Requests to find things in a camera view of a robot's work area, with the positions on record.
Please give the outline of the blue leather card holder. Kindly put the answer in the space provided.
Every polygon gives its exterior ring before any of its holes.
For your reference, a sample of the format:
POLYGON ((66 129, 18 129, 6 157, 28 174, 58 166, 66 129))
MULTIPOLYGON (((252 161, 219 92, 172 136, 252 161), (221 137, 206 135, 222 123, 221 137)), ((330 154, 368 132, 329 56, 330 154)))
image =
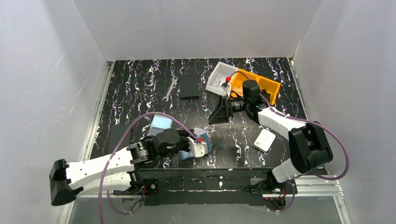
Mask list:
POLYGON ((195 127, 194 134, 199 139, 199 143, 196 143, 194 138, 187 137, 189 152, 184 150, 180 151, 182 160, 200 158, 207 155, 212 150, 209 134, 205 129, 195 127))

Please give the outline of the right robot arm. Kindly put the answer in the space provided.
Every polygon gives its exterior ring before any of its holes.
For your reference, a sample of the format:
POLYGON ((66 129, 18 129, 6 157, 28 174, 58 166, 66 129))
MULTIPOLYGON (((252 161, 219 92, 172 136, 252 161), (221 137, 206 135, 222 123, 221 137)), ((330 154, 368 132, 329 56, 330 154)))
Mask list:
POLYGON ((279 115, 262 97, 255 80, 242 83, 243 96, 220 97, 217 107, 208 118, 210 125, 229 122, 235 112, 245 111, 255 123, 277 132, 289 142, 290 157, 267 172, 265 184, 277 186, 333 160, 333 154, 322 129, 290 117, 279 115))

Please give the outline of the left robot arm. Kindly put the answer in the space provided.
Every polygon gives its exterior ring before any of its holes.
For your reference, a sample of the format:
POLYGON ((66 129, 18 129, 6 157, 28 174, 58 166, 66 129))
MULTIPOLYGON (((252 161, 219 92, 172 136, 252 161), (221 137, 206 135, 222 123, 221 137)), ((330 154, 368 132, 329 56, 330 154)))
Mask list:
POLYGON ((157 135, 148 135, 139 142, 124 145, 114 155, 108 154, 92 160, 54 162, 50 174, 50 203, 60 206, 78 197, 100 191, 121 191, 138 194, 145 186, 137 173, 143 164, 160 156, 180 151, 190 152, 201 143, 194 130, 165 129, 157 135))

